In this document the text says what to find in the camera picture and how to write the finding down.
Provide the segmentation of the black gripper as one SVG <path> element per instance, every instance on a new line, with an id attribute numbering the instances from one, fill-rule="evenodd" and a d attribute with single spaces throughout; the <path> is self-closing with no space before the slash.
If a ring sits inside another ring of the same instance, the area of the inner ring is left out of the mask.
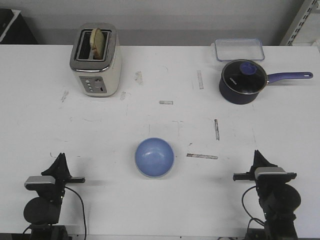
<path id="1" fill-rule="evenodd" d="M 259 194 L 271 192 L 271 188 L 282 186 L 294 180 L 297 177 L 295 172 L 287 172 L 287 175 L 278 176 L 262 176 L 258 180 L 255 179 L 254 172 L 258 167 L 277 167 L 276 164 L 270 163 L 259 150 L 254 151 L 253 164 L 249 171 L 244 173 L 234 173 L 232 179 L 234 181 L 254 181 Z"/>
<path id="2" fill-rule="evenodd" d="M 41 175 L 55 178 L 55 184 L 35 185 L 35 191 L 42 198 L 63 197 L 65 194 L 64 188 L 67 184 L 83 184 L 85 182 L 84 176 L 73 177 L 70 174 L 65 153 L 60 153 L 53 164 L 41 172 Z"/>

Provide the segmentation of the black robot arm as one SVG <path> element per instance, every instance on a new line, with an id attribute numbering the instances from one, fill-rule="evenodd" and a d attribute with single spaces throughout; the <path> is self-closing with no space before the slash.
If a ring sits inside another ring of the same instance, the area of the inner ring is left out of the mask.
<path id="1" fill-rule="evenodd" d="M 249 222 L 255 221 L 263 228 L 247 227 L 246 240 L 297 240 L 294 226 L 294 211 L 301 204 L 298 191 L 288 185 L 297 174 L 286 172 L 276 164 L 270 163 L 259 150 L 254 151 L 253 164 L 245 173 L 234 173 L 234 181 L 254 181 L 258 203 L 265 221 L 249 215 Z"/>
<path id="2" fill-rule="evenodd" d="M 60 153 L 53 164 L 41 175 L 29 176 L 24 187 L 37 192 L 38 196 L 31 199 L 24 207 L 23 217 L 30 223 L 30 240 L 71 240 L 73 237 L 64 225 L 59 225 L 61 208 L 67 184 L 83 184 L 84 177 L 73 177 L 70 174 L 66 155 Z"/>

